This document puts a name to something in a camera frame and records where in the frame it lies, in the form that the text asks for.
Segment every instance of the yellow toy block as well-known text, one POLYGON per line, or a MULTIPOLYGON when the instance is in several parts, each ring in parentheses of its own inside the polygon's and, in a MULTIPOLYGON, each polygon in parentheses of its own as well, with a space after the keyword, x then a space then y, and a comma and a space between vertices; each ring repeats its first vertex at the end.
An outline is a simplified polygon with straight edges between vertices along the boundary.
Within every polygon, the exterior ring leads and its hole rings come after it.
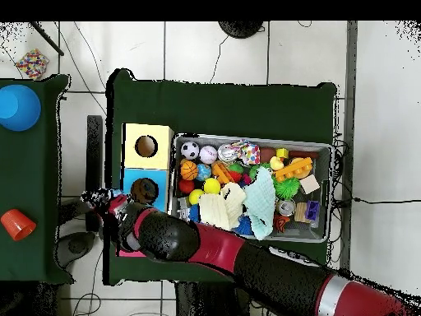
POLYGON ((124 167, 169 170, 173 130, 168 126, 124 123, 124 167))
POLYGON ((293 178, 296 174, 301 174, 303 171, 309 171, 312 169, 312 159, 306 157, 301 161, 297 161, 291 165, 285 166, 281 170, 275 172, 275 177, 278 182, 282 182, 285 177, 293 178))

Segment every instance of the red cup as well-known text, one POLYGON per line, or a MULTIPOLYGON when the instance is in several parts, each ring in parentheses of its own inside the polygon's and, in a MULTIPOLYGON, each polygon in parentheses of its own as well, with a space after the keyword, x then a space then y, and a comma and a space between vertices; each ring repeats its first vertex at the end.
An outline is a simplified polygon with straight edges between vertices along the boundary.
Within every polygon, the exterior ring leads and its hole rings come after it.
POLYGON ((15 208, 2 215, 0 221, 7 230, 7 233, 9 233, 15 241, 24 239, 32 233, 36 227, 36 224, 31 219, 15 208))

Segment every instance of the blue ball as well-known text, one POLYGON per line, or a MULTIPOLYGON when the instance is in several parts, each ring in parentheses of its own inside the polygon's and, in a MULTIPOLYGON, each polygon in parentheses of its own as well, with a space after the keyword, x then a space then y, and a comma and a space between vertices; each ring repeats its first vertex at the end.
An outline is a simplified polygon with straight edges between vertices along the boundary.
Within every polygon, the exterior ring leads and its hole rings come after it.
POLYGON ((211 174, 212 174, 212 170, 209 165, 205 165, 205 164, 197 165, 197 177, 196 177, 197 180, 204 182, 211 176, 211 174))

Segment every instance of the toy ball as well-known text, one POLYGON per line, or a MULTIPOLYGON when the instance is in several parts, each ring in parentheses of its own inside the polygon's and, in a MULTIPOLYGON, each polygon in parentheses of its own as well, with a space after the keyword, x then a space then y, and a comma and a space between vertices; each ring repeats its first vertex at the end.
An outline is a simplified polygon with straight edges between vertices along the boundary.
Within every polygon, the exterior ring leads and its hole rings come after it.
POLYGON ((196 159, 199 155, 199 146, 195 142, 185 142, 181 146, 181 154, 188 160, 196 159))
POLYGON ((191 205, 196 205, 199 202, 199 197, 204 194, 201 189, 194 189, 190 195, 188 195, 188 201, 191 205))
POLYGON ((181 165, 180 174, 183 179, 194 180, 197 177, 197 165, 190 160, 183 162, 181 165))
POLYGON ((197 177, 196 177, 197 180, 204 182, 211 176, 211 174, 212 174, 212 170, 209 165, 205 165, 205 164, 197 165, 197 177))
POLYGON ((204 146, 199 153, 199 159, 204 164, 210 165, 215 162, 218 157, 218 153, 213 146, 204 146))
POLYGON ((178 189, 180 189, 180 192, 182 193, 189 194, 194 189, 194 183, 192 180, 181 179, 178 183, 178 189))
POLYGON ((215 178, 208 178, 205 181, 203 190, 205 190, 205 193, 207 194, 218 194, 220 193, 220 182, 215 178))

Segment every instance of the green table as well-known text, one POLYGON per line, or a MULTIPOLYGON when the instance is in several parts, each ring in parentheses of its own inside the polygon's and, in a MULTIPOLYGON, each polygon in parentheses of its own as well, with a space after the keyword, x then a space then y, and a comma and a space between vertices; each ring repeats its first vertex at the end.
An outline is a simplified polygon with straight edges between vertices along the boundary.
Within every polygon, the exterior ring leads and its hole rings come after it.
POLYGON ((41 101, 38 123, 24 132, 0 126, 0 215, 12 208, 25 213, 36 224, 32 234, 13 241, 0 225, 0 280, 71 282, 54 261, 58 225, 58 97, 68 76, 55 75, 45 81, 0 80, 0 88, 20 84, 30 87, 41 101))
MULTIPOLYGON (((175 132, 331 144, 335 93, 332 83, 306 87, 136 81, 128 70, 117 69, 107 84, 105 184, 120 187, 122 123, 168 125, 175 132)), ((326 264, 326 242, 271 244, 326 264)), ((109 253, 104 252, 109 254, 110 284, 121 279, 225 280, 199 265, 116 257, 112 245, 109 253)))

